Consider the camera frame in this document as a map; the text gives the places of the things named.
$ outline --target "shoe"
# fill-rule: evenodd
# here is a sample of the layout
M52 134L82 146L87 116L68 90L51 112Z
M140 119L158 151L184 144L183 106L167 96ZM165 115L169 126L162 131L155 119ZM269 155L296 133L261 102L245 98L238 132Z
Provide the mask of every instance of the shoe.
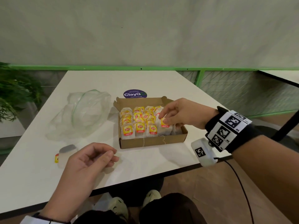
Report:
M149 202L152 202L153 200L157 200L157 199L161 199L161 195L159 193L159 191L153 189L151 191L149 191L143 201L143 205L142 207L145 207Z
M108 205L108 210L113 211L114 214L116 214L126 222L128 221L129 218L128 208L127 205L120 197L114 197L111 199Z

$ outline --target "pants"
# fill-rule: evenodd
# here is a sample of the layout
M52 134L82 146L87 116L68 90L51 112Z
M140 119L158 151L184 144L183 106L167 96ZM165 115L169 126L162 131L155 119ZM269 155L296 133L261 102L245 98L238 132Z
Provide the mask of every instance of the pants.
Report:
M140 224L207 224L196 205L180 193L171 193L148 203L139 213ZM113 211L88 211L74 224L126 224Z

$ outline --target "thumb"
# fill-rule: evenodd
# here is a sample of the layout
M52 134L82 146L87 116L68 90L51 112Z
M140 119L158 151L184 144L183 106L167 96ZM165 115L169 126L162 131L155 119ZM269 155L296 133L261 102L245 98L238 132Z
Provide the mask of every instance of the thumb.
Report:
M182 121L180 120L180 115L179 113L176 114L175 116L172 117L165 117L165 119L163 120L163 123L167 124L167 125L174 125L177 123L181 123Z
M101 157L99 157L89 168L91 172L95 175L98 175L105 166L110 162L114 153L112 150L105 152Z

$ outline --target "green plant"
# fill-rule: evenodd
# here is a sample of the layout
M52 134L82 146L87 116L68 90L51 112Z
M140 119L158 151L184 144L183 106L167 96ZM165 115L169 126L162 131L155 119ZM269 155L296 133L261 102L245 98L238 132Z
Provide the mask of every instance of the green plant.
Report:
M40 109L42 96L39 81L0 62L0 122L15 120L17 113L23 110L20 106L26 102L34 102Z

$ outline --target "table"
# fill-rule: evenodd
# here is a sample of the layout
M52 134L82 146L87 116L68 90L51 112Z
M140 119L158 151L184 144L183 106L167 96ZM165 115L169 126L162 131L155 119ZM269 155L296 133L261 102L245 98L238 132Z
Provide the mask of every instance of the table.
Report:
M66 105L69 93L92 89L107 91L112 102L116 97L123 98L126 90L140 89L148 97L185 97L215 108L220 105L176 71L68 71L0 167L0 219L42 209L50 199L63 171L54 163L54 157L66 144L45 137L48 124ZM184 143L120 149L118 113L113 107L109 120L76 144L82 148L91 142L107 143L117 149L120 157L113 168L105 170L92 195L108 192L110 187L127 181L166 177L201 166L191 142L204 137L205 130L186 126L188 136ZM214 152L220 158L231 158L226 150L220 153L214 148Z
M299 87L299 71L260 70L268 77ZM284 124L271 139L281 141L297 124L299 124L299 110Z

